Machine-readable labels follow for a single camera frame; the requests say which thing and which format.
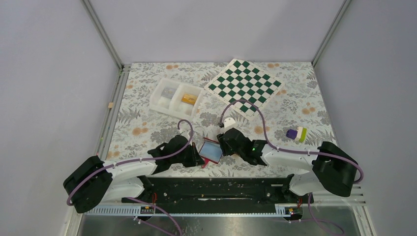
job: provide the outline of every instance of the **chessboard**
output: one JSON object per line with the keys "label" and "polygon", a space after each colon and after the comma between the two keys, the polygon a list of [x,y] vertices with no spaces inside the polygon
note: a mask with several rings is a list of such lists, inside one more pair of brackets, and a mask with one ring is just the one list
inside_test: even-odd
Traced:
{"label": "chessboard", "polygon": [[[283,86],[251,62],[233,59],[204,88],[226,104],[245,99],[262,111]],[[257,116],[256,109],[249,103],[238,102],[231,107],[248,120]]]}

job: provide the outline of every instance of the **floral tablecloth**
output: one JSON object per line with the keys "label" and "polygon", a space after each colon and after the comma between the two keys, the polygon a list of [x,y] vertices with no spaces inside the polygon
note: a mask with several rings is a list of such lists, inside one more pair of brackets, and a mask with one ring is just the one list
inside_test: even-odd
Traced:
{"label": "floral tablecloth", "polygon": [[[285,83],[265,107],[268,138],[279,146],[317,148],[322,141],[336,143],[330,119],[311,63],[255,63],[267,73]],[[149,97],[161,78],[204,87],[227,63],[134,63],[117,117],[107,160],[140,157],[176,134],[178,118],[149,109]],[[216,139],[221,133],[217,126],[225,104],[205,91],[197,114],[191,120],[194,128],[193,141],[200,149],[203,137]],[[261,117],[248,121],[229,109],[225,117],[233,117],[238,129],[252,139],[264,139]],[[297,126],[307,128],[303,143],[285,136],[288,129]],[[303,173],[286,166],[251,166],[238,156],[224,156],[218,164],[185,168],[174,164],[156,176],[164,177],[286,177],[291,173]]]}

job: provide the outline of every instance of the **clear plastic object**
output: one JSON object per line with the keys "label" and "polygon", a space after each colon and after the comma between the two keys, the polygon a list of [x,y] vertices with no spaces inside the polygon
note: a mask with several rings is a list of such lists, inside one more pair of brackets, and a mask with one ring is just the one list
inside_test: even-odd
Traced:
{"label": "clear plastic object", "polygon": [[149,108],[173,117],[191,120],[203,99],[203,88],[161,79],[149,99]]}

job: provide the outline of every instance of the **cable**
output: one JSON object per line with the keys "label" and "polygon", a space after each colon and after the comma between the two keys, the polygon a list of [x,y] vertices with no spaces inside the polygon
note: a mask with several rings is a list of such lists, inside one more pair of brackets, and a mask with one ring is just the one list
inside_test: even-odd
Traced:
{"label": "cable", "polygon": [[339,160],[342,160],[342,161],[345,161],[345,162],[347,162],[347,163],[349,163],[349,164],[351,164],[351,165],[353,165],[358,171],[359,171],[359,173],[360,173],[360,177],[356,180],[356,181],[354,181],[354,183],[360,183],[362,180],[363,180],[363,170],[362,170],[362,168],[361,167],[359,167],[359,165],[358,164],[356,164],[355,162],[353,162],[353,161],[351,161],[351,160],[349,160],[349,159],[347,159],[347,158],[345,158],[345,157],[342,157],[342,156],[338,156],[338,155],[334,155],[334,154],[330,154],[330,153],[325,153],[325,152],[320,152],[320,151],[311,151],[311,152],[309,152],[309,151],[302,151],[302,150],[290,150],[290,149],[285,149],[285,148],[277,148],[275,145],[273,145],[270,141],[269,141],[269,139],[268,139],[268,136],[267,136],[267,128],[266,128],[266,122],[265,122],[265,118],[264,118],[264,115],[262,115],[262,112],[259,110],[259,108],[257,107],[257,106],[255,106],[255,104],[253,104],[253,103],[251,103],[251,102],[249,102],[249,101],[247,101],[247,100],[244,100],[244,99],[240,99],[240,100],[236,100],[236,101],[233,101],[233,102],[231,102],[229,105],[227,105],[226,107],[225,107],[225,109],[223,110],[223,112],[222,112],[222,114],[221,114],[221,116],[220,116],[220,123],[223,123],[223,116],[224,116],[224,114],[226,113],[226,110],[230,107],[230,106],[232,106],[233,104],[235,104],[235,103],[237,103],[237,102],[241,102],[241,103],[249,103],[251,106],[253,106],[255,109],[256,109],[256,111],[258,111],[258,113],[259,113],[259,115],[261,115],[261,119],[262,119],[262,126],[264,127],[264,137],[265,137],[265,140],[266,140],[266,142],[273,148],[273,149],[275,149],[275,150],[278,150],[278,151],[284,151],[284,152],[290,152],[290,153],[296,153],[296,154],[313,154],[313,155],[322,155],[322,156],[328,156],[328,157],[332,157],[332,158],[335,158],[335,159],[339,159]]}
{"label": "cable", "polygon": [[[146,202],[144,202],[144,201],[141,201],[141,200],[138,200],[138,199],[136,199],[136,198],[131,198],[131,197],[128,197],[127,199],[129,199],[129,200],[132,200],[132,201],[135,201],[135,202],[137,202],[137,203],[142,203],[142,204],[145,204],[145,205],[148,205],[148,206],[151,206],[151,207],[154,207],[154,208],[156,208],[156,209],[158,209],[158,210],[160,210],[161,212],[163,212],[165,215],[167,215],[171,220],[172,220],[172,222],[175,224],[175,226],[177,227],[177,229],[178,229],[178,231],[179,231],[179,236],[182,236],[182,230],[181,230],[181,227],[179,226],[179,224],[178,224],[178,222],[168,213],[168,212],[166,212],[164,209],[162,209],[162,208],[160,208],[159,206],[157,206],[157,205],[154,205],[154,204],[150,204],[150,203],[146,203]],[[164,232],[164,233],[166,233],[166,234],[168,234],[168,235],[171,235],[171,236],[175,236],[174,234],[171,234],[171,233],[169,233],[169,232],[167,232],[167,231],[165,231],[165,230],[163,230],[162,228],[160,228],[160,227],[158,227],[158,226],[156,226],[156,225],[153,225],[153,224],[151,224],[151,223],[149,223],[149,222],[146,222],[146,221],[142,221],[142,222],[144,222],[145,224],[147,224],[147,225],[149,225],[149,226],[152,226],[152,227],[154,227],[154,228],[156,228],[156,229],[158,229],[158,230],[160,230],[160,231],[162,231],[162,232]]]}
{"label": "cable", "polygon": [[68,205],[68,206],[73,206],[74,204],[73,203],[71,203],[71,199],[72,199],[72,197],[74,197],[74,194],[81,188],[81,186],[83,186],[89,179],[91,179],[93,176],[95,176],[96,174],[98,174],[99,172],[101,172],[101,171],[103,171],[103,170],[106,170],[106,169],[108,169],[108,168],[112,168],[112,167],[116,167],[116,166],[119,166],[119,165],[123,165],[123,164],[127,164],[127,163],[131,163],[131,162],[137,162],[137,161],[152,161],[152,160],[161,160],[161,159],[165,159],[165,158],[169,158],[169,157],[172,157],[172,156],[175,156],[175,155],[177,155],[178,153],[180,153],[180,152],[182,152],[188,145],[190,145],[190,142],[191,142],[191,140],[193,139],[193,134],[194,134],[194,130],[193,130],[193,125],[191,124],[191,122],[189,122],[189,121],[187,121],[186,119],[181,119],[181,120],[179,120],[178,121],[178,124],[177,124],[177,129],[179,129],[179,124],[181,123],[181,122],[183,122],[183,121],[185,121],[185,122],[187,122],[188,123],[188,125],[190,126],[190,129],[191,129],[191,131],[190,131],[190,139],[188,140],[188,142],[180,149],[180,150],[178,150],[178,151],[176,151],[176,152],[174,152],[174,153],[172,153],[172,154],[169,154],[169,155],[166,155],[166,156],[161,156],[161,157],[155,157],[155,158],[143,158],[143,159],[140,159],[140,158],[137,158],[137,159],[131,159],[131,160],[125,160],[125,161],[121,161],[121,162],[118,162],[118,163],[116,163],[116,164],[110,164],[110,165],[108,165],[108,166],[104,166],[104,167],[102,167],[102,168],[100,168],[100,169],[98,169],[98,170],[96,170],[96,171],[94,171],[93,173],[91,173],[89,176],[87,176],[85,179],[83,179],[83,181],[81,181],[72,191],[71,191],[71,193],[68,195],[68,198],[67,198],[67,200],[66,200],[66,204]]}
{"label": "cable", "polygon": [[[224,117],[224,114],[226,113],[226,110],[229,107],[231,107],[233,104],[237,103],[237,102],[241,102],[241,103],[245,103],[246,102],[246,103],[249,103],[251,106],[253,106],[256,109],[256,111],[258,111],[258,113],[259,113],[259,115],[261,116],[261,119],[262,119],[262,126],[264,127],[264,137],[265,137],[265,140],[266,140],[266,142],[273,149],[278,150],[278,151],[289,152],[289,153],[296,153],[296,154],[322,155],[322,156],[328,156],[328,157],[332,157],[332,158],[336,158],[336,159],[345,161],[345,162],[353,165],[359,171],[359,173],[360,173],[360,177],[356,181],[354,181],[354,183],[360,183],[363,180],[363,170],[362,170],[362,168],[358,164],[356,164],[355,162],[353,162],[353,161],[351,161],[351,160],[349,160],[349,159],[347,159],[345,157],[338,156],[338,155],[334,155],[334,154],[329,154],[329,153],[325,153],[325,152],[319,152],[319,151],[302,151],[302,150],[290,150],[290,149],[285,149],[285,148],[277,148],[268,139],[267,129],[266,129],[266,122],[265,122],[264,115],[262,115],[262,112],[259,110],[259,108],[257,106],[255,106],[255,104],[253,104],[253,103],[251,103],[251,102],[249,102],[247,100],[244,100],[244,99],[235,100],[235,101],[231,102],[229,105],[227,105],[225,107],[225,109],[223,110],[221,116],[220,116],[220,123],[223,123],[223,117]],[[311,220],[311,221],[314,220],[317,223],[317,225],[319,225],[319,227],[322,228],[322,230],[326,231],[329,234],[332,234],[332,235],[344,235],[345,234],[345,231],[342,229],[342,227],[340,227],[336,223],[331,222],[331,221],[327,221],[327,220],[316,219],[314,217],[313,212],[311,211],[311,204],[310,204],[310,202],[311,202],[311,196],[313,196],[312,193],[310,193],[308,195],[308,201],[307,201],[308,210],[310,211],[310,214],[311,214],[311,217],[312,217],[312,219],[309,219],[309,220]],[[319,222],[326,222],[326,223],[329,223],[329,224],[333,224],[334,226],[338,227],[342,231],[342,234],[336,234],[336,233],[331,232],[330,230],[328,230],[327,228],[325,228],[324,226],[322,226],[321,224],[319,224]]]}

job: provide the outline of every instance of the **white wall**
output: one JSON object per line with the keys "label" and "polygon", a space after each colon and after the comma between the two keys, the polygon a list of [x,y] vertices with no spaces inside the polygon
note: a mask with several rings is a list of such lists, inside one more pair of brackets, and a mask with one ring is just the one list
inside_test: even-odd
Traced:
{"label": "white wall", "polygon": [[378,235],[415,235],[417,1],[353,1],[316,67]]}
{"label": "white wall", "polygon": [[312,61],[343,0],[92,0],[124,63]]}
{"label": "white wall", "polygon": [[117,69],[80,1],[1,2],[0,235],[56,236]]}

